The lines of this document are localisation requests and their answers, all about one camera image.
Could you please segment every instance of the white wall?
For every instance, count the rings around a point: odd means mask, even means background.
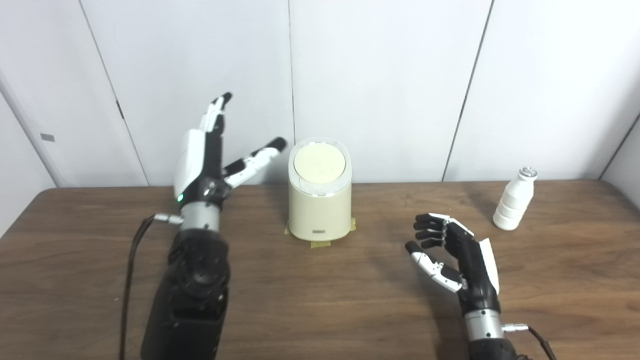
[[[356,182],[441,180],[489,5],[291,0],[296,140],[340,140]]]
[[[276,136],[292,143],[287,0],[83,6],[151,185],[173,183],[182,135],[227,91],[226,162]],[[286,164],[278,158],[267,180],[284,180]]]
[[[0,86],[60,186],[147,185],[77,1],[0,0]]]
[[[576,4],[495,2],[452,149],[490,0],[0,0],[0,90],[62,186],[170,184],[226,91],[225,161],[330,136],[357,182],[438,181],[450,149],[447,181],[597,178],[640,112],[640,3]]]
[[[640,126],[634,126],[602,176],[640,208]]]
[[[496,1],[445,180],[596,179],[640,113],[639,1]]]
[[[55,187],[0,94],[0,236],[42,190]]]

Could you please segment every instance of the white bottle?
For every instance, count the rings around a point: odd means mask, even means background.
[[[518,176],[507,184],[493,214],[493,223],[497,227],[502,230],[514,230],[520,225],[522,216],[533,198],[533,182],[537,177],[537,171],[531,167],[524,167],[520,169]]]

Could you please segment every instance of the robotic arm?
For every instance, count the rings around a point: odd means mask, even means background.
[[[181,216],[155,217],[179,224],[180,229],[147,323],[144,360],[215,358],[230,277],[228,245],[218,232],[223,201],[286,146],[283,138],[276,138],[223,168],[222,133],[230,99],[231,93],[226,93],[213,100],[200,129],[186,134],[173,187]]]
[[[412,259],[444,288],[458,295],[465,318],[468,349],[471,360],[521,360],[505,332],[531,331],[540,341],[550,359],[555,360],[548,343],[525,324],[506,324],[500,321],[498,271],[489,239],[476,241],[474,234],[456,219],[447,215],[428,213],[418,215],[413,228],[416,240],[405,248]],[[423,249],[444,247],[458,260],[456,270],[427,255]]]

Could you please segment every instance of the cylindrical container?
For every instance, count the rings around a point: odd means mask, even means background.
[[[493,214],[493,223],[497,227],[502,230],[514,230],[520,225],[533,198],[533,182],[537,177],[537,171],[531,167],[524,167],[518,171],[518,176],[507,184]]]
[[[289,230],[329,241],[351,230],[351,160],[338,141],[309,138],[289,155]]]

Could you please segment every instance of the cable connector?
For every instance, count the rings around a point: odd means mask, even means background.
[[[504,332],[516,332],[516,331],[528,331],[529,326],[525,323],[504,323],[502,324],[502,331]]]
[[[182,225],[184,219],[180,215],[171,215],[171,214],[155,214],[155,221],[166,222],[171,225]]]

